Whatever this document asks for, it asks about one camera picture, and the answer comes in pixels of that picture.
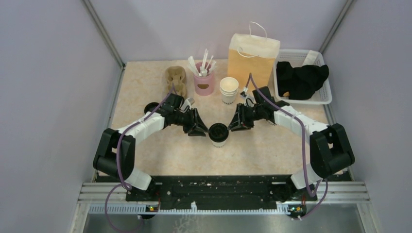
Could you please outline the brown paper takeout bag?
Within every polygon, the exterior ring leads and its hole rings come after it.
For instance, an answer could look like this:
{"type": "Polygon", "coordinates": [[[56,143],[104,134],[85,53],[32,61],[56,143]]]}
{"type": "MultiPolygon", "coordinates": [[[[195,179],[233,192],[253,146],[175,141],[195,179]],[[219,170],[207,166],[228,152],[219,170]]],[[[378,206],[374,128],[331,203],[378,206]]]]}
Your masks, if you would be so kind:
{"type": "Polygon", "coordinates": [[[250,21],[249,33],[235,33],[228,48],[227,75],[241,88],[252,74],[257,87],[267,86],[280,51],[280,41],[269,38],[260,24],[250,21]]]}

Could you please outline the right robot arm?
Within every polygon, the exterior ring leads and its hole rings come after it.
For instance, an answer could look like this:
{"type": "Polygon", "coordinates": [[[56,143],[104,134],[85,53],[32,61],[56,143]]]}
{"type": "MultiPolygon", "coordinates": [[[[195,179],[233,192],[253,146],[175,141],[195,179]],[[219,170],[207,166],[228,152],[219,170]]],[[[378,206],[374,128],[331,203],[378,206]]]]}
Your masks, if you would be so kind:
{"type": "Polygon", "coordinates": [[[289,177],[285,194],[291,200],[304,195],[305,187],[354,164],[353,154],[346,131],[341,124],[327,125],[313,120],[285,101],[275,101],[268,87],[253,91],[254,103],[239,103],[228,130],[244,131],[254,127],[254,122],[266,120],[283,126],[302,137],[303,145],[309,145],[310,164],[289,177]]]}

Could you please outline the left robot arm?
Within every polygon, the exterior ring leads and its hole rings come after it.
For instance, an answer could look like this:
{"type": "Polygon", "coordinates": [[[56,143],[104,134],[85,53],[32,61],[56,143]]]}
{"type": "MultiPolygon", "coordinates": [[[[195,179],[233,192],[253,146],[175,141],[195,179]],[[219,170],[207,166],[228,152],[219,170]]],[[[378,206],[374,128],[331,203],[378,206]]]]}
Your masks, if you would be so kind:
{"type": "Polygon", "coordinates": [[[188,136],[209,132],[198,110],[177,94],[169,93],[161,103],[128,126],[103,131],[93,160],[93,168],[120,180],[127,190],[137,188],[143,200],[154,198],[156,188],[149,174],[135,167],[136,145],[170,125],[183,128],[188,136]]]}

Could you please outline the stack of white paper cups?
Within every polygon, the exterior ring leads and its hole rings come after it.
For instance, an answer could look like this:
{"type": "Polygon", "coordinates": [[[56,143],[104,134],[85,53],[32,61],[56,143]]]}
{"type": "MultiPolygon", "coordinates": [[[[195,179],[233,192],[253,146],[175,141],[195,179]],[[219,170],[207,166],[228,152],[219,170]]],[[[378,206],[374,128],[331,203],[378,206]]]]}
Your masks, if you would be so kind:
{"type": "Polygon", "coordinates": [[[233,77],[225,77],[220,81],[220,92],[222,94],[222,102],[226,105],[232,104],[239,88],[239,82],[233,77]]]}

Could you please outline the pink straw holder cup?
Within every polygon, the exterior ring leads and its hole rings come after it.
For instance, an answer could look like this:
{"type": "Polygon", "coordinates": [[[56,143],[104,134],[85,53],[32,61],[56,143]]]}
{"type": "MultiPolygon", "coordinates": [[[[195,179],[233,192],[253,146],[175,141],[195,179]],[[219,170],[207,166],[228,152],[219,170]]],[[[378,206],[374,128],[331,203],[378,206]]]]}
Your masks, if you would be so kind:
{"type": "Polygon", "coordinates": [[[214,92],[215,71],[208,73],[206,77],[201,77],[199,73],[193,73],[194,90],[199,96],[209,96],[214,92]]]}

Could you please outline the stack of black lids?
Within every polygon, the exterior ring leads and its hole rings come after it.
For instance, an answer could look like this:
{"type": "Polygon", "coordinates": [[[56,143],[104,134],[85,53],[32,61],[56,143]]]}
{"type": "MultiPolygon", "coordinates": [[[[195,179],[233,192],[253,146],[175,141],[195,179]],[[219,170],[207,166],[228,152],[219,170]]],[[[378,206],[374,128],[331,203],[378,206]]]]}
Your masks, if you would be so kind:
{"type": "Polygon", "coordinates": [[[150,102],[149,104],[147,104],[144,108],[144,114],[151,112],[155,107],[157,107],[159,105],[158,102],[150,102]]]}

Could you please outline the brown pulp cup carrier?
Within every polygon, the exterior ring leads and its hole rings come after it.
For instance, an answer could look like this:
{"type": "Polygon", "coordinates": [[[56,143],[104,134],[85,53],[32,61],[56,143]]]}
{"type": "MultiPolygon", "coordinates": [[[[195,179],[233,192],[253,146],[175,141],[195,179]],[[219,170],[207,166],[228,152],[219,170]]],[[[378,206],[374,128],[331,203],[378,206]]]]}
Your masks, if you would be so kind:
{"type": "Polygon", "coordinates": [[[172,87],[175,89],[177,95],[187,98],[186,86],[186,71],[182,66],[172,66],[166,69],[166,92],[168,93],[172,87]]]}

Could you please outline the black cloth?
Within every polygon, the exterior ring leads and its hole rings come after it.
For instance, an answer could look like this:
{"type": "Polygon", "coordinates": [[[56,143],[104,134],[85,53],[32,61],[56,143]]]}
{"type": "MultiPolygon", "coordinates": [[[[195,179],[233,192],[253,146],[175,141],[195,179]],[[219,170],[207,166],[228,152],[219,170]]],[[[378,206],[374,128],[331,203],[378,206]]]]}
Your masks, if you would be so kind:
{"type": "Polygon", "coordinates": [[[323,87],[329,77],[327,65],[292,67],[290,62],[276,65],[278,94],[290,100],[308,100],[323,87]]]}

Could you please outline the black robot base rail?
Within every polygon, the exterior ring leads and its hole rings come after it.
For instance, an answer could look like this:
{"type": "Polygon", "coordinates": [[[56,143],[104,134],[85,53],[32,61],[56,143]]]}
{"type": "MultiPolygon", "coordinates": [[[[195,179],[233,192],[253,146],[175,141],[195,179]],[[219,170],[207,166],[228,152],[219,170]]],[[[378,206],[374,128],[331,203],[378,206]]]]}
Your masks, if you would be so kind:
{"type": "Polygon", "coordinates": [[[281,203],[316,201],[288,175],[153,176],[148,189],[133,188],[126,201],[153,201],[161,210],[274,210],[281,203]]]}

